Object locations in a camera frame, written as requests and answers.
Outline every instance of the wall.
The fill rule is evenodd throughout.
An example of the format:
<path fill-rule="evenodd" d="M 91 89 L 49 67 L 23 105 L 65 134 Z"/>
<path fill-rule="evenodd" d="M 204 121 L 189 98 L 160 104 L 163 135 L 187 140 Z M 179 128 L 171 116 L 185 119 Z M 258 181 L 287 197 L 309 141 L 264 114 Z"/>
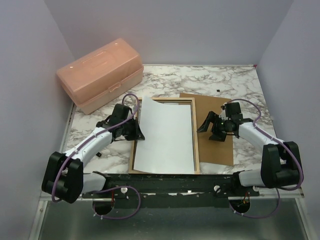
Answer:
<path fill-rule="evenodd" d="M 299 144 L 314 226 L 320 226 L 319 13 L 318 0 L 295 0 L 257 67 L 277 135 Z"/>
<path fill-rule="evenodd" d="M 73 56 L 42 0 L 1 1 L 0 32 L 0 238 L 23 240 L 71 106 L 55 71 Z"/>
<path fill-rule="evenodd" d="M 257 64 L 292 0 L 44 0 L 75 58 L 122 37 L 144 64 Z"/>

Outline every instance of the toolbox lid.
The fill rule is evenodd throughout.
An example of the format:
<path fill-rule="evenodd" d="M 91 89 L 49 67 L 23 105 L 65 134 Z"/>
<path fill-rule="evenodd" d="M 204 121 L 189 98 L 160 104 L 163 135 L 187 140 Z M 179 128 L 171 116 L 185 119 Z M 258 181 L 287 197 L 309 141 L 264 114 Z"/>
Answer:
<path fill-rule="evenodd" d="M 83 104 L 143 68 L 140 55 L 119 38 L 57 71 L 71 99 Z"/>

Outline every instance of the pink toolbox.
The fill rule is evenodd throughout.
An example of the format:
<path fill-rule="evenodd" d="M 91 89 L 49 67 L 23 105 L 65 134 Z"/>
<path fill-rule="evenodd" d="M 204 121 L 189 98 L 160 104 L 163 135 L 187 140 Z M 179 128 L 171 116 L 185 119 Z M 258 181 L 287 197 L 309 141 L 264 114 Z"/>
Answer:
<path fill-rule="evenodd" d="M 90 114 L 142 81 L 141 57 L 119 38 L 56 73 L 62 87 L 85 114 Z"/>

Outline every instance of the marble tabletop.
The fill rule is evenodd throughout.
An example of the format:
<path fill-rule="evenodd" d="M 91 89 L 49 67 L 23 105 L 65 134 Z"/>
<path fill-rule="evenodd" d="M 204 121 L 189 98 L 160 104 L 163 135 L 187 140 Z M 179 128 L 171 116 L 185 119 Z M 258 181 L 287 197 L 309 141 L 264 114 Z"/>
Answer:
<path fill-rule="evenodd" d="M 180 93 L 198 94 L 222 98 L 243 98 L 257 104 L 262 117 L 258 124 L 264 130 L 275 135 L 271 117 L 253 66 L 150 66 L 144 67 L 143 80 L 128 92 L 138 97 L 179 97 Z M 76 109 L 66 149 L 70 149 L 85 139 L 95 128 L 98 121 L 104 120 L 120 103 L 124 94 L 105 106 L 85 115 Z M 242 113 L 246 118 L 254 119 L 256 109 L 241 102 Z M 101 151 L 102 156 L 94 157 L 84 168 L 85 173 L 128 173 L 131 142 L 113 142 Z M 231 174 L 233 172 L 258 169 L 262 154 L 244 139 L 233 137 L 234 166 L 212 163 L 200 163 L 201 174 Z"/>

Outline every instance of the white board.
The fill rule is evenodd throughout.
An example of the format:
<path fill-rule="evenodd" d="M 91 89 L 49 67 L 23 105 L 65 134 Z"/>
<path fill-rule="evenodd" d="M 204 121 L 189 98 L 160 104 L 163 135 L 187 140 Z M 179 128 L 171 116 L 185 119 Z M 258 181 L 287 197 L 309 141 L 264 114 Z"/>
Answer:
<path fill-rule="evenodd" d="M 195 174 L 190 105 L 163 104 L 142 98 L 134 170 L 152 174 Z"/>

